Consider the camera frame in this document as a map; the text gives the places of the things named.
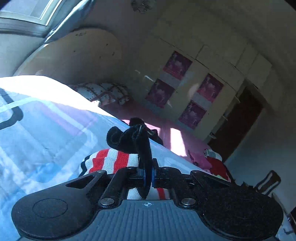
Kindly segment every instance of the red and white striped fabric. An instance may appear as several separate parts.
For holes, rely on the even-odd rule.
[[[107,174],[116,173],[123,167],[137,167],[139,165],[138,154],[126,154],[115,149],[105,149],[86,157],[80,165],[80,175],[83,176],[97,170],[105,170]],[[128,199],[141,199],[136,188],[129,190]],[[148,200],[169,199],[167,189],[150,188]]]

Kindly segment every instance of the window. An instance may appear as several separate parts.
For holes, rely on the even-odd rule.
[[[0,11],[0,18],[9,18],[47,26],[63,0],[11,0]]]

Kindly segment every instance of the red stripe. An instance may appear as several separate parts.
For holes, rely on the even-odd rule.
[[[97,153],[96,157],[92,159],[93,167],[89,170],[89,173],[102,170],[105,157],[108,155],[109,149],[101,150]]]
[[[165,200],[165,190],[163,188],[157,188],[157,192],[160,200]]]
[[[126,167],[128,165],[129,154],[118,151],[116,161],[114,163],[113,173],[116,173],[118,169]]]

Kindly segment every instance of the ceiling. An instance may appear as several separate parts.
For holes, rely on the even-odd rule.
[[[296,88],[296,11],[284,0],[195,0],[246,37]]]

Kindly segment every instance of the silver screw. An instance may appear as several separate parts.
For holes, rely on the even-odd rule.
[[[100,203],[104,206],[109,206],[109,205],[112,205],[113,203],[115,203],[115,201],[112,199],[112,198],[103,198],[101,199]]]
[[[193,198],[183,198],[181,202],[186,206],[191,206],[195,203],[195,200]]]

